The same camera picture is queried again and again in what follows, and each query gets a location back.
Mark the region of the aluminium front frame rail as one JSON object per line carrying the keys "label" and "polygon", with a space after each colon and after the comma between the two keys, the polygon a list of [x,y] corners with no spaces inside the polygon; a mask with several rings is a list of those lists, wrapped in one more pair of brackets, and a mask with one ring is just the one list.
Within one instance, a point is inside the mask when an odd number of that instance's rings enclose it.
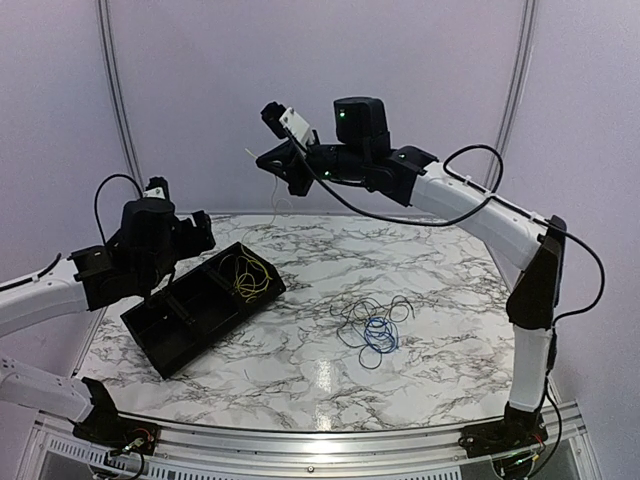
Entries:
{"label": "aluminium front frame rail", "polygon": [[156,427],[151,452],[115,456],[71,423],[37,415],[18,479],[599,479],[576,403],[546,407],[540,438],[481,452],[496,418],[389,431],[295,432],[214,427],[132,415]]}

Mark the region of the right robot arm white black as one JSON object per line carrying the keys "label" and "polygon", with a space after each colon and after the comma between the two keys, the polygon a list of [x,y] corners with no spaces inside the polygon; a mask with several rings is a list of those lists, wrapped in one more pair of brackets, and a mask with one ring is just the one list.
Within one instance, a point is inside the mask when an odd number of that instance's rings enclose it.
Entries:
{"label": "right robot arm white black", "polygon": [[323,144],[297,110],[268,103],[261,119],[282,143],[260,155],[257,166],[284,180],[293,196],[307,195],[313,183],[378,192],[435,216],[435,227],[459,226],[517,267],[520,277],[506,303],[515,356],[504,422],[535,426],[551,367],[565,223],[517,207],[417,147],[393,148],[378,98],[338,99],[333,111],[338,141]]}

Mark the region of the black compartment tray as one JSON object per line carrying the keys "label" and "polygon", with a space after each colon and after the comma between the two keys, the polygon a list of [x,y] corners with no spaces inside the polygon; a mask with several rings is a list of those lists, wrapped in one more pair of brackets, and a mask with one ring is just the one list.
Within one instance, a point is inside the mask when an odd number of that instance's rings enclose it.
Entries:
{"label": "black compartment tray", "polygon": [[[236,277],[247,271],[272,278],[252,303],[234,289]],[[236,242],[125,311],[121,320],[154,370],[169,379],[285,291],[275,266]]]}

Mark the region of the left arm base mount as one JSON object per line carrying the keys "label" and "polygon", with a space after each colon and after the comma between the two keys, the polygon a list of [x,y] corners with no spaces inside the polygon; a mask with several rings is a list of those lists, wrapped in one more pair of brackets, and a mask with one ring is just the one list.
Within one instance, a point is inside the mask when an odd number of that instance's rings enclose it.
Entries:
{"label": "left arm base mount", "polygon": [[111,455],[128,453],[152,455],[160,426],[156,423],[122,417],[118,412],[92,411],[83,421],[72,421],[76,438],[110,448]]}

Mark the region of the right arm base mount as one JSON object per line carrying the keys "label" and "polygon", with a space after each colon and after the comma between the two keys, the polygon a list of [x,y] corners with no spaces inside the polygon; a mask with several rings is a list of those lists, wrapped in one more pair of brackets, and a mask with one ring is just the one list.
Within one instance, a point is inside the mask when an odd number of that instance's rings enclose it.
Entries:
{"label": "right arm base mount", "polygon": [[546,442],[549,435],[541,409],[547,390],[544,385],[541,400],[533,411],[516,408],[508,400],[500,419],[463,427],[458,445],[466,451],[468,458],[476,458]]}

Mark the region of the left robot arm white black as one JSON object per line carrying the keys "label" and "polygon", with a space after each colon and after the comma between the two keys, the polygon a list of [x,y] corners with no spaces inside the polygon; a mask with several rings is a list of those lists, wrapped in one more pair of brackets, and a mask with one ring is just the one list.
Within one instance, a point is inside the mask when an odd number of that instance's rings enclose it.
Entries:
{"label": "left robot arm white black", "polygon": [[[180,219],[169,200],[130,201],[120,228],[105,244],[58,256],[44,270],[2,285],[1,334],[100,310],[128,297],[147,297],[179,261],[214,246],[211,219],[204,211]],[[76,424],[117,413],[101,382],[55,375],[7,355],[1,357],[1,399]]]}

